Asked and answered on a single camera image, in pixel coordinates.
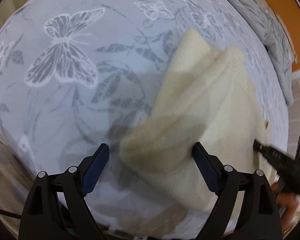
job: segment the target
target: cream knit sweater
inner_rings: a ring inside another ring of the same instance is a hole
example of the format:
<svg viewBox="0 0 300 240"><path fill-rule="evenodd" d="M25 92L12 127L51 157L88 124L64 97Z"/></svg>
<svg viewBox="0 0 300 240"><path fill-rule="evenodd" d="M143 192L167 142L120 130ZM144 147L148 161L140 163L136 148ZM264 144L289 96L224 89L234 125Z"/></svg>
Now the cream knit sweater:
<svg viewBox="0 0 300 240"><path fill-rule="evenodd" d="M191 157L197 141L224 165L242 172L262 169L273 180L271 166L252 149L255 138L268 144L269 136L244 61L237 47L217 51L188 30L151 116L121 142L123 162L160 192L206 212L217 197Z"/></svg>

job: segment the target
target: black cable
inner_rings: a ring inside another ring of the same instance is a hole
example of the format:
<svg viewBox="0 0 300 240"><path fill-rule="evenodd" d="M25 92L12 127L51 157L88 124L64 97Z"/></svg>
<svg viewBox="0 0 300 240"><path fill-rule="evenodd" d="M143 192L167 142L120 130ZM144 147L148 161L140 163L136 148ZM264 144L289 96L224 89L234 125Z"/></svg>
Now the black cable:
<svg viewBox="0 0 300 240"><path fill-rule="evenodd" d="M11 213L5 210L0 209L0 215L4 215L7 217L12 217L12 218L16 218L16 219L21 219L21 215L15 214L15 213Z"/></svg>

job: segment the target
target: silver screw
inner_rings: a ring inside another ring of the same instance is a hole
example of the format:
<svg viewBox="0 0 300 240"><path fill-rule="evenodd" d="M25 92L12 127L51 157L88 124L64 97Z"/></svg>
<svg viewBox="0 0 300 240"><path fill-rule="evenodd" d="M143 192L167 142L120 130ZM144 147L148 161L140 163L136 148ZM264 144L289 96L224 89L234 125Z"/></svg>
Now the silver screw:
<svg viewBox="0 0 300 240"><path fill-rule="evenodd" d="M39 178L43 178L45 175L46 175L45 171L40 171L40 172L38 173L38 177L39 177Z"/></svg>
<svg viewBox="0 0 300 240"><path fill-rule="evenodd" d="M70 173L75 173L75 172L77 171L77 167L76 167L76 166L72 166L72 167L70 167L70 168L68 169L68 171L69 171Z"/></svg>
<svg viewBox="0 0 300 240"><path fill-rule="evenodd" d="M233 171L233 167L230 165L226 165L224 169L225 169L225 171L229 171L229 172Z"/></svg>
<svg viewBox="0 0 300 240"><path fill-rule="evenodd" d="M262 170L256 170L256 174L257 174L258 176L263 176L263 175L264 175L264 173L263 173Z"/></svg>

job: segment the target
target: mattress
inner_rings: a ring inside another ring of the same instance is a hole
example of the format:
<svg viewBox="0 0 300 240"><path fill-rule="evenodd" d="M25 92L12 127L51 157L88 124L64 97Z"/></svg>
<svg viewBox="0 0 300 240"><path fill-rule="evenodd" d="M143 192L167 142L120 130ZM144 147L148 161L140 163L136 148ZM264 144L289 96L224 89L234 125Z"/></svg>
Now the mattress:
<svg viewBox="0 0 300 240"><path fill-rule="evenodd" d="M159 194L118 157L121 139L150 115L189 28L219 50L244 52L272 143L286 150L274 67L226 0L29 0L0 30L0 140L33 176L64 172L107 143L109 163L85 198L95 220L136 236L196 237L209 214Z"/></svg>

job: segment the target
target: bed sheet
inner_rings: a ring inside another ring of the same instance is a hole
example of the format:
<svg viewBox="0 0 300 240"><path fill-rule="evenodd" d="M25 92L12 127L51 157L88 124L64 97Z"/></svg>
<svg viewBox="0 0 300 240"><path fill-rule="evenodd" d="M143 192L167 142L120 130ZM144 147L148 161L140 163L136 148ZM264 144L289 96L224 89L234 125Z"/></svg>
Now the bed sheet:
<svg viewBox="0 0 300 240"><path fill-rule="evenodd" d="M189 28L219 50L244 52L272 143L286 150L288 111L273 65L226 0L30 0L0 30L0 139L33 175L63 172L107 143L109 163L85 198L96 221L132 235L196 237L208 214L157 193L118 158Z"/></svg>

